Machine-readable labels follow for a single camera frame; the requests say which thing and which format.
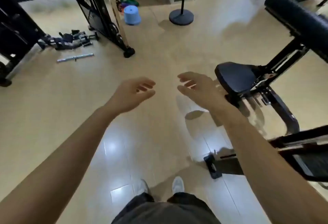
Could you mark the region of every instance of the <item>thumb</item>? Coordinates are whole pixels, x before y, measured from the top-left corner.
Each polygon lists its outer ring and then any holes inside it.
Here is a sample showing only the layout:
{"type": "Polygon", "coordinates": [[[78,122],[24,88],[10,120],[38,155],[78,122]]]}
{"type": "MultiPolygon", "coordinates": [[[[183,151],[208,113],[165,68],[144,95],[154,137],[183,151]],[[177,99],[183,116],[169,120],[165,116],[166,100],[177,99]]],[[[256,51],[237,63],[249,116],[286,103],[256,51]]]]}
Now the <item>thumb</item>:
{"type": "Polygon", "coordinates": [[[186,86],[178,85],[178,90],[185,96],[189,98],[194,94],[194,90],[187,88],[186,86]]]}
{"type": "Polygon", "coordinates": [[[138,94],[138,97],[139,97],[140,102],[143,102],[143,101],[153,97],[154,94],[155,94],[155,90],[152,89],[152,90],[148,90],[142,94],[138,94]]]}

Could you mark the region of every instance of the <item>forearm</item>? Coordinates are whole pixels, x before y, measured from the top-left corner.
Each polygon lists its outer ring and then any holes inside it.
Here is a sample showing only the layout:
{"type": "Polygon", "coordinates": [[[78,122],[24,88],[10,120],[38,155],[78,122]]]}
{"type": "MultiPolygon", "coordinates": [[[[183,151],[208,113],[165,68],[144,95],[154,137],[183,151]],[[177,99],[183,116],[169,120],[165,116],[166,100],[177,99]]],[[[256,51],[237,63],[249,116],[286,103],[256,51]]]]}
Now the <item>forearm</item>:
{"type": "Polygon", "coordinates": [[[231,105],[222,121],[247,180],[273,223],[328,223],[328,203],[231,105]]]}
{"type": "Polygon", "coordinates": [[[56,222],[114,118],[102,108],[97,109],[0,203],[0,222],[56,222]]]}

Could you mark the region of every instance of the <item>person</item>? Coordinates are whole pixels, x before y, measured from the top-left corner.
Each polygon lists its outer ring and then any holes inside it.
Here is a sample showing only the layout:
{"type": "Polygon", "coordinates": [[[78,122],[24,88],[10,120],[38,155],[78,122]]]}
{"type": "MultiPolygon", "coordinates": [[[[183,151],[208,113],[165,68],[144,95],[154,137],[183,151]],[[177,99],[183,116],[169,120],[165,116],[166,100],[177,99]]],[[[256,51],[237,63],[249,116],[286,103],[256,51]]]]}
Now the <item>person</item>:
{"type": "MultiPolygon", "coordinates": [[[[219,93],[206,75],[178,75],[178,90],[223,123],[243,172],[272,223],[328,223],[328,203],[277,153],[248,120],[219,93]]],[[[100,140],[119,114],[153,97],[155,82],[140,77],[123,81],[62,145],[0,203],[0,223],[55,223],[79,186],[100,140]]],[[[181,178],[168,202],[154,202],[142,183],[140,195],[114,223],[219,223],[207,205],[184,193],[181,178]]]]}

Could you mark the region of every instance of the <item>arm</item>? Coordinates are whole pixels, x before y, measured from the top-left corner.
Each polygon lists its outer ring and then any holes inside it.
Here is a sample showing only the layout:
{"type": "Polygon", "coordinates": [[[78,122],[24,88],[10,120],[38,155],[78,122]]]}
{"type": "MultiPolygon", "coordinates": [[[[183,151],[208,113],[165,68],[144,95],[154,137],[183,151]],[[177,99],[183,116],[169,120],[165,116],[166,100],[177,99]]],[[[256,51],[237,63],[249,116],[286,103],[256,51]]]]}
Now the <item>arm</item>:
{"type": "Polygon", "coordinates": [[[124,81],[61,146],[0,203],[0,223],[55,223],[79,186],[112,120],[155,94],[155,82],[124,81]]]}
{"type": "Polygon", "coordinates": [[[211,78],[186,72],[178,90],[222,121],[247,180],[272,223],[328,223],[328,203],[229,104],[211,78]]]}

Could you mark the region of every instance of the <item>hand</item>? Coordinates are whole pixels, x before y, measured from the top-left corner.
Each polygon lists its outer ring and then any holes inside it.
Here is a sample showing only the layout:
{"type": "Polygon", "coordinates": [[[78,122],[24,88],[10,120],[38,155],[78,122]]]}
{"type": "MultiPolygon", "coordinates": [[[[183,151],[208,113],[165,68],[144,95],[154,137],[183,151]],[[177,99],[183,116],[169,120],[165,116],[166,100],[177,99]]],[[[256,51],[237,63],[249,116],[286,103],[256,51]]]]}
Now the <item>hand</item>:
{"type": "Polygon", "coordinates": [[[184,86],[179,85],[178,90],[202,108],[213,111],[220,106],[230,105],[210,77],[195,72],[185,72],[179,74],[178,78],[180,82],[187,82],[184,86]]]}
{"type": "Polygon", "coordinates": [[[115,115],[129,112],[146,99],[154,96],[152,89],[156,83],[147,77],[138,77],[123,81],[104,108],[115,115]]]}

